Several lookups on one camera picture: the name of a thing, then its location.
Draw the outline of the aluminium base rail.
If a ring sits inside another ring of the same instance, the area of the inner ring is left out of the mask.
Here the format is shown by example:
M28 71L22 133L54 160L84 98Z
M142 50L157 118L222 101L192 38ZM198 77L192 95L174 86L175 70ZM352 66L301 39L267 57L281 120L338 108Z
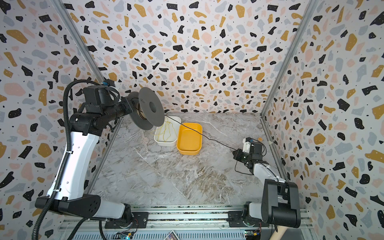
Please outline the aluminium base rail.
M134 207L136 223L132 228L118 229L104 222L84 222L75 240L268 240L278 230L281 240L316 240L308 212L301 210L299 228L275 227L260 220L246 221L242 206L149 206Z

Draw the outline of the grey cable spool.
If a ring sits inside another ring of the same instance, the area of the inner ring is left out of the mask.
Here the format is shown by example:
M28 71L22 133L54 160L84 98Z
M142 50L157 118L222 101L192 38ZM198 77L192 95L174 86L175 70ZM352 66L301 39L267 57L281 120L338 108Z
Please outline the grey cable spool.
M141 88L139 92L132 92L127 96L132 108L132 121L142 130L148 131L153 127L161 127L165 122L163 105L154 91Z

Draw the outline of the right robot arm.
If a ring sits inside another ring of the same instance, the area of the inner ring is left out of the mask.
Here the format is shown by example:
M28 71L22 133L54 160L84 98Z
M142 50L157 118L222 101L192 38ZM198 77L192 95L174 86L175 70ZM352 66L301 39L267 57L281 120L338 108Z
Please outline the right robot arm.
M244 164L263 184L260 203L246 202L242 210L245 225L259 223L272 224L288 228L301 225L301 208L298 186L282 178L278 170L263 160L266 146L253 138L243 139L243 148L233 151L234 160Z

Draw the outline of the yellow rectangular tray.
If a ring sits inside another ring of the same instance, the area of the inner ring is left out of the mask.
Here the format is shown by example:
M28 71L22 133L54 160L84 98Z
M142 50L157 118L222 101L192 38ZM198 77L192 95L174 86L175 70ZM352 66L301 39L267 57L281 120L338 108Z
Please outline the yellow rectangular tray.
M203 142L203 127L198 123L183 123L179 128L177 149L182 155L195 156L200 153Z

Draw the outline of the white rectangular tray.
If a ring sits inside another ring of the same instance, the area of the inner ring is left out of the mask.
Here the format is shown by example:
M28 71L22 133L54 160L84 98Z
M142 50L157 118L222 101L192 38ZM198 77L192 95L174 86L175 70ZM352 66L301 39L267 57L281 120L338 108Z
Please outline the white rectangular tray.
M181 123L181 118L177 116L165 116L163 125L156 128L154 134L155 142L162 147L176 146Z

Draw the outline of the perforated metal plate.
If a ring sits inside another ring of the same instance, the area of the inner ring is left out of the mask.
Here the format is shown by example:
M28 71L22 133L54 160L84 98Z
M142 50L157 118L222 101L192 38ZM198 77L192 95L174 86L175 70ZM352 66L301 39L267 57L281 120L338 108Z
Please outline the perforated metal plate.
M144 146L145 152L148 153L149 152L149 148L148 148L149 138L142 137L141 138L141 143Z

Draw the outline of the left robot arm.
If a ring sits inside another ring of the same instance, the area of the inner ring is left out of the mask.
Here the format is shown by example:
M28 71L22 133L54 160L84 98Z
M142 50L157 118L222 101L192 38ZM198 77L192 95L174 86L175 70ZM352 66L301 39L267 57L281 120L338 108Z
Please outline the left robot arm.
M66 129L66 149L55 180L45 197L37 198L35 206L48 211L93 220L115 221L118 227L128 227L134 216L128 204L103 200L98 195L84 193L84 182L94 148L111 121L132 113L127 98L105 85L83 89L85 103L79 111L68 114L68 96L72 85L65 89L63 107Z

